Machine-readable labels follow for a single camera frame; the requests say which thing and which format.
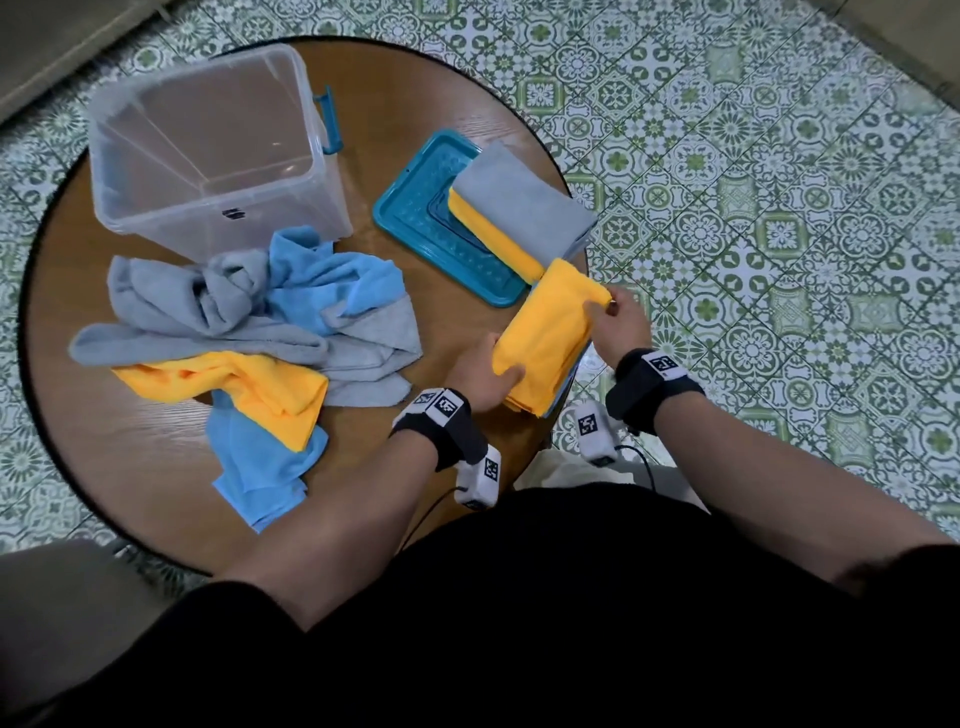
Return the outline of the crumpled grey cloth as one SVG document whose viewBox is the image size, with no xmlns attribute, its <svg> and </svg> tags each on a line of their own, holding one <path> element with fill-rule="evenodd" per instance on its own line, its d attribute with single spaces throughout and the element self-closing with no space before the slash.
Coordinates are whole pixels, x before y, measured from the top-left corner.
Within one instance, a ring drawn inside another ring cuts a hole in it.
<svg viewBox="0 0 960 728">
<path fill-rule="evenodd" d="M 325 337 L 263 312 L 269 282 L 264 249 L 186 266 L 116 255 L 106 285 L 117 322 L 83 328 L 69 356 L 82 366 L 115 368 L 237 353 L 322 367 L 332 354 Z"/>
<path fill-rule="evenodd" d="M 401 371 L 424 354 L 411 297 L 350 316 L 346 302 L 322 310 L 331 330 L 319 370 L 328 378 L 327 407 L 394 407 L 412 388 Z"/>
</svg>

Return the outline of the folded yellow cloth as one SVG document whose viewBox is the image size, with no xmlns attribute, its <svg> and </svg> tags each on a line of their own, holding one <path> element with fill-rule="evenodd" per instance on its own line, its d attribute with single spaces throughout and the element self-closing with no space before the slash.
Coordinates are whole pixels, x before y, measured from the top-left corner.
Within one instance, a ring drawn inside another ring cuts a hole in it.
<svg viewBox="0 0 960 728">
<path fill-rule="evenodd" d="M 536 284 L 546 273 L 545 266 L 517 244 L 507 233 L 474 209 L 453 188 L 448 191 L 450 213 L 484 244 L 499 261 L 527 285 Z"/>
</svg>

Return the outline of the grey seat cushion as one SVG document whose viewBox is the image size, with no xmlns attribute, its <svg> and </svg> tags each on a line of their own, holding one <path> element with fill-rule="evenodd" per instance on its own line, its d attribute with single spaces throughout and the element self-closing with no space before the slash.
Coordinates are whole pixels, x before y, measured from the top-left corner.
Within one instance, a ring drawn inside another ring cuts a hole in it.
<svg viewBox="0 0 960 728">
<path fill-rule="evenodd" d="M 94 540 L 0 554 L 0 725 L 29 724 L 121 656 L 172 604 Z"/>
</svg>

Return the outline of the folded grey cloth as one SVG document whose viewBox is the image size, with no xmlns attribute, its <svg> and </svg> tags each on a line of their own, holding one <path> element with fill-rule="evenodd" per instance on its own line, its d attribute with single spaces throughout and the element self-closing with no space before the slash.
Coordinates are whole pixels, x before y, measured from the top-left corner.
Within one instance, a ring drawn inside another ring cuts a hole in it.
<svg viewBox="0 0 960 728">
<path fill-rule="evenodd" d="M 451 188 L 546 269 L 572 262 L 597 216 L 530 170 L 501 141 L 481 151 Z"/>
</svg>

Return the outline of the white cloth bag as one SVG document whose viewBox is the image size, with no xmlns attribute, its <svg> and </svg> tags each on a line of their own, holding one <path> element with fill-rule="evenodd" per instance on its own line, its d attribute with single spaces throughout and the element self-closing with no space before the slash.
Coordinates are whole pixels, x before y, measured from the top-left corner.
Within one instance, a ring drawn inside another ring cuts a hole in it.
<svg viewBox="0 0 960 728">
<path fill-rule="evenodd" d="M 520 492 L 571 489 L 593 483 L 637 486 L 673 501 L 694 505 L 705 513 L 710 512 L 677 467 L 650 464 L 640 455 L 632 459 L 621 458 L 606 467 L 596 467 L 579 454 L 545 449 L 534 456 L 512 487 Z"/>
</svg>

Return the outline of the person's left hand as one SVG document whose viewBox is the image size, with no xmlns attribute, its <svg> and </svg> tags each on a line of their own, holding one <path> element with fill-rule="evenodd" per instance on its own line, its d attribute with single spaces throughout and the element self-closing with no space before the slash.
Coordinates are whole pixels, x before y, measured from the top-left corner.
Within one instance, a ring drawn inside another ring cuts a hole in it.
<svg viewBox="0 0 960 728">
<path fill-rule="evenodd" d="M 465 400 L 474 414 L 483 414 L 501 406 L 514 388 L 493 385 L 494 350 L 499 334 L 488 333 L 464 351 L 447 375 L 443 386 L 454 390 Z"/>
</svg>

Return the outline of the half-folded yellow cloth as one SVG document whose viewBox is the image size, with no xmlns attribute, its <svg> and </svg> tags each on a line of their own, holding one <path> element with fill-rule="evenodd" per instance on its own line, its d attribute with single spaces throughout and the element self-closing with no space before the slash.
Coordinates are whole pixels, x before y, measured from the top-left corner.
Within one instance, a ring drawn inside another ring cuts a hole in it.
<svg viewBox="0 0 960 728">
<path fill-rule="evenodd" d="M 522 381 L 505 400 L 506 407 L 538 418 L 551 412 L 591 340 L 584 302 L 602 305 L 608 299 L 604 285 L 570 262 L 551 262 L 493 351 L 493 369 L 498 374 L 514 365 L 525 367 Z"/>
</svg>

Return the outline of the person's right hand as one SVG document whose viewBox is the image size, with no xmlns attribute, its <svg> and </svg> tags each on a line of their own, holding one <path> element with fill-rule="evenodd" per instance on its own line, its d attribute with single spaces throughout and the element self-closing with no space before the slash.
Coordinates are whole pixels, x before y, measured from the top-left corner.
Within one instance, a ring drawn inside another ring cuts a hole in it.
<svg viewBox="0 0 960 728">
<path fill-rule="evenodd" d="M 630 311 L 616 317 L 590 317 L 589 301 L 582 307 L 591 326 L 591 340 L 604 363 L 617 369 L 621 360 L 638 349 L 654 349 L 651 322 L 643 305 L 630 292 Z"/>
</svg>

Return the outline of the black right wrist band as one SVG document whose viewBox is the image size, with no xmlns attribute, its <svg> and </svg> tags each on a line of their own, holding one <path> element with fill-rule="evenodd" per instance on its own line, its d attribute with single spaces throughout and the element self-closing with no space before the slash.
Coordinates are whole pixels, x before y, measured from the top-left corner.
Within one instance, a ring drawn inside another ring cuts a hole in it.
<svg viewBox="0 0 960 728">
<path fill-rule="evenodd" d="M 615 383 L 606 393 L 610 418 L 631 432 L 657 436 L 655 418 L 665 400 L 704 389 L 670 354 L 650 347 L 628 351 L 614 369 Z"/>
</svg>

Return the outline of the black wrist band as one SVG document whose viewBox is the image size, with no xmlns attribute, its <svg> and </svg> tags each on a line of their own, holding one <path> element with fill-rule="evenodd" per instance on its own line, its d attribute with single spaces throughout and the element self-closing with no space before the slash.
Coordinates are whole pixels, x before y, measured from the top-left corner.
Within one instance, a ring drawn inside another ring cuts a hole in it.
<svg viewBox="0 0 960 728">
<path fill-rule="evenodd" d="M 414 431 L 437 452 L 435 472 L 459 463 L 474 466 L 488 452 L 488 441 L 473 418 L 467 398 L 457 390 L 432 387 L 422 390 L 394 418 L 390 436 Z"/>
<path fill-rule="evenodd" d="M 606 393 L 610 418 L 631 432 L 657 436 L 655 418 L 665 400 L 704 389 L 670 354 L 650 347 L 628 351 L 614 369 L 615 383 Z"/>
</svg>

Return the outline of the person's black clothing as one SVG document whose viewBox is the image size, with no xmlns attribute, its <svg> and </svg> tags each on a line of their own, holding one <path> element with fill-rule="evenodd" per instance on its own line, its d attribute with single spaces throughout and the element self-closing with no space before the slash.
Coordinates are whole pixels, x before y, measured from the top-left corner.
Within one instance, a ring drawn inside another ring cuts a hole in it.
<svg viewBox="0 0 960 728">
<path fill-rule="evenodd" d="M 949 688 L 919 636 L 960 616 L 960 545 L 852 595 L 694 506 L 628 486 L 525 491 L 400 553 L 303 630 L 212 583 L 38 728 L 807 728 L 909 722 Z"/>
</svg>

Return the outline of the teal plastic box lid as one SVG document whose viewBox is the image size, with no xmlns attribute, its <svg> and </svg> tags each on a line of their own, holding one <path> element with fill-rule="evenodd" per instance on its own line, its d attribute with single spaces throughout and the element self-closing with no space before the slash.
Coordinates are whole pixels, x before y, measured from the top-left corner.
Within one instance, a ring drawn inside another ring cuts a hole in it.
<svg viewBox="0 0 960 728">
<path fill-rule="evenodd" d="M 455 178 L 480 148 L 453 129 L 434 132 L 374 204 L 384 232 L 488 305 L 513 306 L 529 285 L 497 258 L 449 208 Z"/>
</svg>

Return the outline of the person's right forearm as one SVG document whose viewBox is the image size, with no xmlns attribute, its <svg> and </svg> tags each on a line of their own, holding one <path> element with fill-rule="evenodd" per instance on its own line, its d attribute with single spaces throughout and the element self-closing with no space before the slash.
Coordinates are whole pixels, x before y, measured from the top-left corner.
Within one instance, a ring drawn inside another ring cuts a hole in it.
<svg viewBox="0 0 960 728">
<path fill-rule="evenodd" d="M 666 398 L 654 429 L 689 485 L 751 540 L 847 590 L 909 552 L 960 545 L 852 472 L 755 429 L 687 392 Z"/>
</svg>

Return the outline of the person's left forearm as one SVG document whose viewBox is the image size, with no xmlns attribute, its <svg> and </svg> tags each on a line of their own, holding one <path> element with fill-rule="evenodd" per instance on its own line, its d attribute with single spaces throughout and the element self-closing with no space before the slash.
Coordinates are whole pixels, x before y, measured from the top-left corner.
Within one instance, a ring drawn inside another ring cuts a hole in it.
<svg viewBox="0 0 960 728">
<path fill-rule="evenodd" d="M 258 588 L 300 628 L 317 625 L 382 575 L 437 464 L 434 443 L 400 431 L 274 521 L 215 581 Z"/>
</svg>

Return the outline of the crumpled yellow cloth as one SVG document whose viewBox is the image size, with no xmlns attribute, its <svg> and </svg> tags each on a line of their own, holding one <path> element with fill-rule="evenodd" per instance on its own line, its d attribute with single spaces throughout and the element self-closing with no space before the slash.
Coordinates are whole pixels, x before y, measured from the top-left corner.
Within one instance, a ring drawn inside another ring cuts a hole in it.
<svg viewBox="0 0 960 728">
<path fill-rule="evenodd" d="M 330 386 L 318 370 L 231 351 L 111 370 L 139 397 L 162 404 L 222 391 L 241 414 L 295 453 L 306 449 Z"/>
</svg>

